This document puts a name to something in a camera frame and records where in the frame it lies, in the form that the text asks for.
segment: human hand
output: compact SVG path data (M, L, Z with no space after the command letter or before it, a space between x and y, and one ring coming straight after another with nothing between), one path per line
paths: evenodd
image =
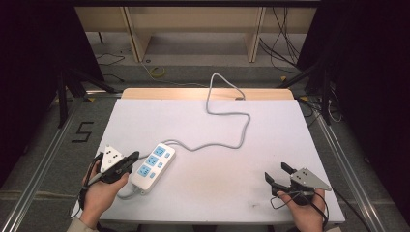
M316 194L314 194L312 203L322 212L325 211L325 202L323 199L325 198L325 190L317 188L315 190ZM296 204L292 197L283 191L278 191L278 197L286 203L287 207L289 208L290 212L292 213L293 220L295 221L296 227L301 232L322 232L322 224L323 224L323 217L311 206L305 205L300 206Z
M90 179L97 174L97 166L99 163L100 162L97 161L94 165ZM96 229L100 216L111 207L117 192L127 183L129 175L129 173L124 174L120 180L112 184L98 181L92 185L85 195L84 210L80 220L89 228Z

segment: power strip switch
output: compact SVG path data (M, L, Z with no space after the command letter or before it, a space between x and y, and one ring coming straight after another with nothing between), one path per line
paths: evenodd
M132 176L131 182L141 189L141 194L150 192L174 158L175 150L160 143Z

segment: gray floor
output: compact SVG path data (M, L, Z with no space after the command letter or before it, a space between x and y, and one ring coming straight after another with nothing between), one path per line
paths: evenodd
M178 87L175 84L158 82L152 79L146 70L133 61L127 36L123 34L103 33L104 44L100 43L97 33L89 33L90 44L96 55L112 53L125 57L115 65L101 65L104 74L115 74L125 81L121 82L112 75L105 77L106 83L117 88L128 87ZM266 41L272 42L274 36L264 35ZM293 42L301 47L304 35L292 35ZM285 46L280 44L278 50L286 54ZM278 71L273 68L269 56L258 50L255 63L249 63L245 44L241 35L237 34L160 34L150 42L144 63L148 68L154 66L164 67L166 74L161 80L176 83L194 82L209 84L212 73L220 73L238 87L274 88L280 84L280 77L290 78L294 74ZM118 60L118 57L105 55L98 61L109 64ZM276 62L276 66L291 70L285 63ZM304 93L306 81L291 87L294 96ZM90 91L99 91L90 84L85 84ZM61 140L55 157L51 160L49 168L40 180L35 198L24 212L18 231L65 231L71 220L71 210L75 196L80 187L80 181L86 171L87 165L94 156L103 131L108 122L110 113L116 101L115 97L96 96L90 101L70 102L71 108L78 105L65 136ZM301 105L305 114L310 109ZM345 176L337 162L335 152L330 146L322 127L320 118L306 117L314 144L322 159L331 185L337 189L353 207L360 212L360 204L352 193ZM37 166L42 162L44 155L49 154L48 146L58 132L59 123L58 102L54 102L44 114L44 119L37 133L28 145L27 153L21 157L10 175L6 184L0 190L0 221L5 222L9 213L17 203L19 196L30 183L36 172ZM72 143L75 139L82 139L84 135L76 134L81 122L94 122L84 126L84 130L92 134L86 143ZM362 188L374 206L377 215L386 231L410 231L395 203L390 198L379 182L371 165L364 161L364 154L357 143L354 134L348 125L341 121L332 122L330 128L337 135L344 154L352 164L354 174L359 179ZM339 225L342 231L366 231L362 223L353 214L346 203L340 198L340 207L346 215L346 222ZM135 224L104 222L104 226L118 231L134 231ZM291 225L275 226L276 231L286 231ZM193 231L188 225L143 225L142 231ZM226 231L267 231L266 226L219 226L219 232Z

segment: sleeve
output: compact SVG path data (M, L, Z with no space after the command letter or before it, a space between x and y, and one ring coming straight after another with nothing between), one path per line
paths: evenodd
M78 217L75 217L72 221L67 232L99 232L98 230L93 230L87 227Z

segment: power strip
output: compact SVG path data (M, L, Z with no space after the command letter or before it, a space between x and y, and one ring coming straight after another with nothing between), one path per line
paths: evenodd
M150 192L174 158L175 150L160 143L133 174L131 182L141 189L141 194Z

